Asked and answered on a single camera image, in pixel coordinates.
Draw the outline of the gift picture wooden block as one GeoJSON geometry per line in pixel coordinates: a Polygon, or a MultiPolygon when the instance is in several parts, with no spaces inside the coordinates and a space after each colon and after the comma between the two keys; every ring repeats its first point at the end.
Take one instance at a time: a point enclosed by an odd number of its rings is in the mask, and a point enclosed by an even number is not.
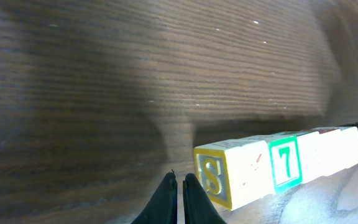
{"type": "Polygon", "coordinates": [[[296,134],[301,162],[302,184],[333,174],[329,168],[331,140],[339,137],[339,128],[303,129],[296,134]]]}

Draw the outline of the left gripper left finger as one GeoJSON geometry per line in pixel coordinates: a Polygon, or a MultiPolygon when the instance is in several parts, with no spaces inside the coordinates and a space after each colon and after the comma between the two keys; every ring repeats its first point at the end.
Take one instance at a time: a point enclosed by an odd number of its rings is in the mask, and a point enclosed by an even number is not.
{"type": "Polygon", "coordinates": [[[177,196],[176,176],[168,172],[132,224],[177,224],[177,196]]]}

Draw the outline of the green number 7 block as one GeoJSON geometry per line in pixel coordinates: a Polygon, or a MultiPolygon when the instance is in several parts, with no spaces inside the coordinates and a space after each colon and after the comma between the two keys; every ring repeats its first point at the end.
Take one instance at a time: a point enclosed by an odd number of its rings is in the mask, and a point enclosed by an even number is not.
{"type": "Polygon", "coordinates": [[[303,170],[298,138],[310,133],[311,131],[285,131],[265,136],[276,194],[286,192],[302,183],[303,170]]]}

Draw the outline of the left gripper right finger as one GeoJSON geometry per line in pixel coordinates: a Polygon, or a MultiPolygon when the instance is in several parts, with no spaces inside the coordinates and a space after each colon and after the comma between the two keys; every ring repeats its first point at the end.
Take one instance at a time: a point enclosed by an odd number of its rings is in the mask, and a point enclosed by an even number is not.
{"type": "Polygon", "coordinates": [[[183,181],[183,205],[186,224],[226,224],[193,173],[183,181]]]}

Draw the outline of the plain front wooden block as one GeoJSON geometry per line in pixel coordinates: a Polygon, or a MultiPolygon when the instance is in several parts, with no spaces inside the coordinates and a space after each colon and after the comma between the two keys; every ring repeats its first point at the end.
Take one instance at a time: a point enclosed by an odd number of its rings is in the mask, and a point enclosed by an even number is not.
{"type": "Polygon", "coordinates": [[[268,145],[228,139],[193,150],[196,176],[210,200],[235,210],[274,194],[268,145]]]}

